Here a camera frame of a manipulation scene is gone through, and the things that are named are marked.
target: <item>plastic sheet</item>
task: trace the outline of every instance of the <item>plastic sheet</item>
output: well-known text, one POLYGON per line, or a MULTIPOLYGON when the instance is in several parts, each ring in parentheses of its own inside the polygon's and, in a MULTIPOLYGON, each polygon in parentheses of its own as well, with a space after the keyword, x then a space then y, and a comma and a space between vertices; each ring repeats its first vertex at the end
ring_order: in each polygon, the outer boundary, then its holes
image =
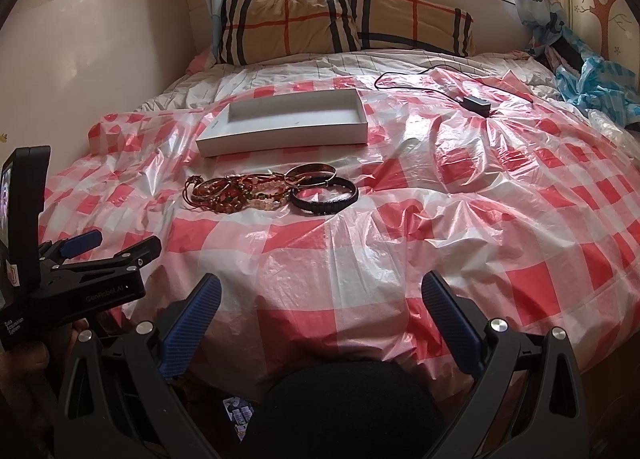
POLYGON ((587 115, 591 126, 622 150, 634 162, 636 168, 640 169, 640 142, 624 128, 620 128, 611 121, 604 112, 588 108, 587 115))
POLYGON ((251 90, 205 110, 106 116, 92 155, 49 179, 41 236, 92 228, 112 255, 162 240, 145 267, 147 294, 124 307, 137 322, 187 296, 206 272, 223 300, 191 370, 246 399, 283 374, 333 360, 396 360, 438 399, 463 376, 420 299, 439 270, 488 317, 542 332, 565 327, 587 368, 640 323, 640 174, 572 112, 529 94, 513 74, 437 69, 387 85, 434 87, 490 100, 483 119, 436 93, 379 91, 374 77, 339 77, 251 90), (367 146, 311 147, 200 158, 194 140, 230 100, 355 87, 367 146), (357 203, 314 217, 292 206, 223 215, 190 210, 185 179, 283 172, 327 162, 358 185, 357 203))

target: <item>charger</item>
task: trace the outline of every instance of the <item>charger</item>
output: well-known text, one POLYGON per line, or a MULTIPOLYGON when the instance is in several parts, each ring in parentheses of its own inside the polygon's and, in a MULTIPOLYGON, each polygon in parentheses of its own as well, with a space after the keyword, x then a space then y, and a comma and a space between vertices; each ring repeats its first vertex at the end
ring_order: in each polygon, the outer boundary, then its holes
POLYGON ((465 96, 460 103, 464 108, 475 112, 478 116, 488 118, 491 114, 491 102, 483 100, 482 98, 476 98, 475 96, 465 96))

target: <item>pillow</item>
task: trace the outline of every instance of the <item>pillow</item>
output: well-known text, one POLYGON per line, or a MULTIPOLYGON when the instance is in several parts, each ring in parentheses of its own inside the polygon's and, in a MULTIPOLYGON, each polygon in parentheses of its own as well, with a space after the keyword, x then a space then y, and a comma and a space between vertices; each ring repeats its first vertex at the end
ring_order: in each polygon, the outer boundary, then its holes
POLYGON ((193 60, 191 60, 191 63, 187 67, 185 74, 187 76, 193 76, 195 73, 204 71, 207 66, 207 59, 209 58, 210 51, 211 51, 211 45, 209 45, 209 47, 204 49, 202 53, 200 53, 193 60))
POLYGON ((300 53, 359 51, 348 0, 223 0, 218 57, 248 65, 300 53))
POLYGON ((425 0, 349 0, 363 49, 407 47, 454 56, 475 54, 474 20, 425 0))

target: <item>screw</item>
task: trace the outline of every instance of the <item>screw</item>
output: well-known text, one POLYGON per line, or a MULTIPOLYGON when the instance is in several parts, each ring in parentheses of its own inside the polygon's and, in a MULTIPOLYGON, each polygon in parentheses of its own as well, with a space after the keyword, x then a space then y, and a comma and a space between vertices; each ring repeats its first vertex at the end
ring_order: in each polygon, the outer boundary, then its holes
POLYGON ((80 334, 78 334, 78 340, 82 343, 88 342, 94 334, 89 330, 85 329, 80 334))
POLYGON ((566 338, 566 331, 561 327, 554 327, 551 329, 551 334, 557 340, 564 340, 566 338))
POLYGON ((154 330, 154 325, 151 322, 140 322, 136 326, 136 333, 138 334, 149 334, 152 330, 154 330))
POLYGON ((501 318, 494 318, 491 320, 491 328, 497 333, 504 333, 509 328, 509 324, 501 318))

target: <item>black cable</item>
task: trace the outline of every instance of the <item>black cable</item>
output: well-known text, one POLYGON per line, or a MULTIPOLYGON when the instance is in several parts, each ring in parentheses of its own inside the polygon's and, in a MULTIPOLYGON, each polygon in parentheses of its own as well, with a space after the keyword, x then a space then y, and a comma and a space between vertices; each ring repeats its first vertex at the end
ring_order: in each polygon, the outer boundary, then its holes
POLYGON ((387 90, 387 89, 407 89, 407 90, 423 90, 425 92, 437 92, 438 94, 442 94, 445 98, 447 98, 448 100, 451 100, 452 102, 454 102, 456 105, 460 105, 460 102, 458 100, 456 100, 455 98, 452 98, 451 96, 449 96, 446 92, 442 92, 441 90, 438 89, 431 89, 430 87, 410 87, 410 86, 390 86, 390 87, 380 87, 378 85, 378 82, 384 78, 387 74, 400 74, 401 76, 413 76, 413 74, 405 74, 405 73, 394 73, 394 72, 386 72, 383 74, 380 74, 379 77, 377 77, 376 81, 373 82, 373 86, 376 87, 377 90, 387 90))
POLYGON ((376 87, 377 90, 385 90, 385 89, 407 89, 407 90, 424 90, 424 91, 431 91, 431 92, 437 92, 439 94, 442 94, 443 96, 447 97, 449 100, 451 100, 454 103, 457 103, 458 105, 460 105, 460 102, 458 100, 456 100, 455 98, 452 98, 451 96, 449 96, 448 94, 446 94, 445 92, 441 92, 440 90, 437 89, 432 89, 431 87, 411 87, 411 86, 390 86, 390 87, 380 87, 378 85, 379 81, 384 78, 385 76, 387 76, 388 74, 398 74, 399 76, 418 76, 420 74, 426 74, 429 73, 430 71, 433 71, 434 69, 437 69, 438 67, 446 67, 447 69, 451 69, 454 70, 460 74, 464 74, 465 76, 468 76, 469 78, 471 78, 473 81, 475 81, 476 83, 481 84, 484 87, 491 87, 492 89, 495 90, 501 90, 502 92, 506 92, 507 94, 510 94, 511 96, 515 96, 516 98, 519 98, 521 100, 525 100, 526 102, 530 103, 529 100, 526 100, 525 98, 523 98, 522 96, 519 96, 513 92, 510 92, 509 90, 504 90, 504 89, 500 89, 500 87, 495 87, 493 85, 484 83, 483 81, 479 80, 478 78, 473 77, 471 74, 469 73, 465 73, 465 71, 462 71, 460 69, 456 69, 455 67, 448 65, 448 64, 436 64, 432 67, 429 67, 428 69, 425 69, 424 71, 420 71, 419 73, 415 73, 415 74, 407 74, 407 73, 396 73, 393 71, 389 71, 386 73, 382 73, 380 74, 379 77, 377 77, 376 81, 373 83, 373 86, 376 87))

